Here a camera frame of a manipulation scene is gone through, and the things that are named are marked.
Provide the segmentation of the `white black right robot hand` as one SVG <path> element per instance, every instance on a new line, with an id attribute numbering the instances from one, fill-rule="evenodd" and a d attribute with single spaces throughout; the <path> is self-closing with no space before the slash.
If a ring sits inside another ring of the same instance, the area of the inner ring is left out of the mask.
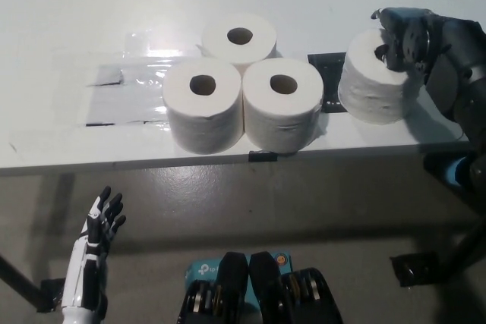
<path id="1" fill-rule="evenodd" d="M 371 15 L 379 20 L 386 41 L 374 53 L 388 69 L 403 71 L 406 65 L 422 63 L 428 56 L 434 22 L 438 15 L 427 8 L 379 8 Z"/>

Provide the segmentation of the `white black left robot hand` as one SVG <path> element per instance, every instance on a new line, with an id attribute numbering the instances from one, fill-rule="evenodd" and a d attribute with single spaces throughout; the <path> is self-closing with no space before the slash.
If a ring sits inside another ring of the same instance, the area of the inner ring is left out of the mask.
<path id="1" fill-rule="evenodd" d="M 74 242 L 62 298 L 62 307 L 95 312 L 106 288 L 106 259 L 119 228 L 125 223 L 122 194 L 110 197 L 104 187 L 95 199 Z"/>

